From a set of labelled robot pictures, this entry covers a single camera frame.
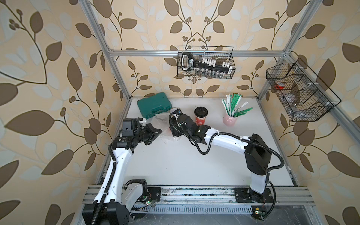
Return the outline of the clear plastic carrier bag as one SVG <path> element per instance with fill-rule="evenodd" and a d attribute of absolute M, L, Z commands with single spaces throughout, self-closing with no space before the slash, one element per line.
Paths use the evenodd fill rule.
<path fill-rule="evenodd" d="M 168 119 L 169 114 L 174 112 L 176 109 L 178 108 L 173 107 L 168 112 L 156 114 L 154 117 L 150 118 L 150 123 L 153 125 L 153 127 L 162 130 L 162 133 L 158 136 L 158 138 L 165 144 L 180 140 L 180 137 L 172 135 Z"/>

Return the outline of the red cup black lid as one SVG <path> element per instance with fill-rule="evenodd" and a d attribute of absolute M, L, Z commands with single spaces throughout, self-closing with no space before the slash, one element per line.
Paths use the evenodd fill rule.
<path fill-rule="evenodd" d="M 208 110 L 203 106 L 199 106 L 195 109 L 194 114 L 196 116 L 196 124 L 198 126 L 204 125 L 208 115 Z"/>

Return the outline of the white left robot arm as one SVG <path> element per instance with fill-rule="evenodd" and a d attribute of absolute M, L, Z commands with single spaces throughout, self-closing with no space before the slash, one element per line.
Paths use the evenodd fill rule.
<path fill-rule="evenodd" d="M 126 190 L 123 189 L 135 147 L 139 143 L 150 145 L 162 133 L 161 129 L 144 122 L 145 119 L 141 118 L 123 120 L 119 135 L 108 146 L 111 162 L 102 187 L 93 203 L 84 206 L 82 217 L 85 224 L 127 225 L 134 204 L 147 197 L 145 179 L 130 180 Z"/>

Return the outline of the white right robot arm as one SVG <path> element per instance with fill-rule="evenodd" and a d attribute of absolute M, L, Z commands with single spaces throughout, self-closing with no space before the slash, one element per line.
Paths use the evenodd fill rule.
<path fill-rule="evenodd" d="M 172 135 L 186 137 L 201 155 L 210 153 L 212 146 L 219 146 L 244 156 L 247 169 L 251 173 L 248 190 L 251 196 L 263 195 L 270 183 L 271 172 L 285 165 L 282 156 L 269 148 L 257 134 L 237 136 L 207 125 L 197 125 L 188 115 L 183 114 L 181 109 L 170 113 L 168 119 Z"/>

